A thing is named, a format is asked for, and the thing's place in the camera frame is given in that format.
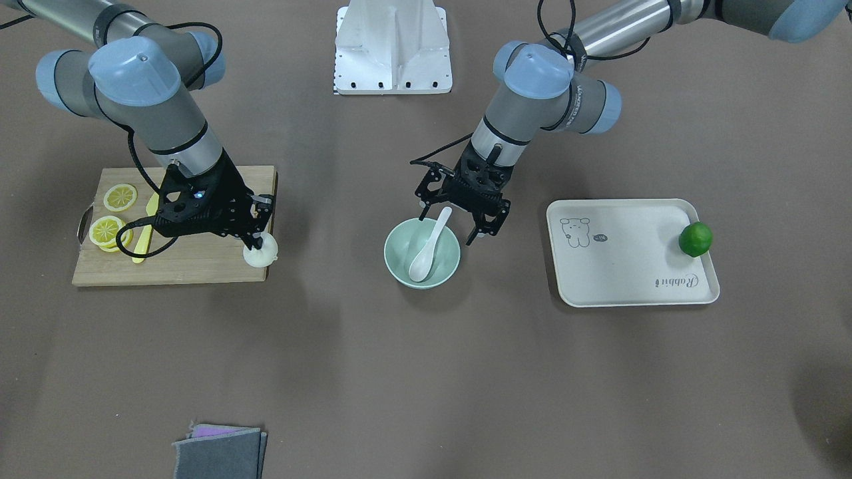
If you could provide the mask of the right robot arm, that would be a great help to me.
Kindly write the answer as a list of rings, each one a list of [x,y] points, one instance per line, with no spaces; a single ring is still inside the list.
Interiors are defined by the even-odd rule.
[[[37,65],[37,86],[61,111],[102,118],[141,139],[166,170],[155,215],[134,222],[177,238],[211,233],[244,243],[248,263],[274,260],[278,246],[266,227],[273,195],[248,188],[192,90],[224,73],[222,40],[180,33],[140,10],[112,1],[6,1],[45,19],[95,52],[55,51]]]

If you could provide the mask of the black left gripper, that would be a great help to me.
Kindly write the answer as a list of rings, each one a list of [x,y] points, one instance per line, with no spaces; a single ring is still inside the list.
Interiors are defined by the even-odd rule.
[[[452,170],[429,162],[429,156],[414,160],[417,166],[429,168],[415,190],[422,206],[418,221],[426,218],[432,204],[449,202],[471,212],[475,227],[466,245],[477,237],[495,236],[511,210],[511,201],[503,199],[502,189],[511,179],[513,167],[496,164],[502,149],[495,145],[486,158],[481,158],[474,146],[468,145]]]

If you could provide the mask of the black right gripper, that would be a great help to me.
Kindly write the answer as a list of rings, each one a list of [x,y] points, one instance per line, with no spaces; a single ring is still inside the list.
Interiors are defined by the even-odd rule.
[[[166,169],[159,187],[153,229],[174,238],[211,233],[240,238],[244,246],[262,249],[262,232],[275,207],[275,196],[254,194],[224,151],[207,172],[186,177],[176,166]]]

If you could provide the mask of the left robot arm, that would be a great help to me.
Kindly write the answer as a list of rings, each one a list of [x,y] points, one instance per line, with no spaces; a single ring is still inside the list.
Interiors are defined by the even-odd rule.
[[[563,29],[543,29],[537,43],[506,43],[493,61],[498,90],[475,131],[462,138],[456,166],[415,160],[428,169],[415,190],[420,218],[434,204],[453,204],[472,216],[468,243],[495,236],[511,208],[503,188],[536,133],[600,134],[620,118],[620,91],[586,75],[590,63],[629,57],[652,36],[696,19],[800,43],[849,12],[849,1],[621,1]]]

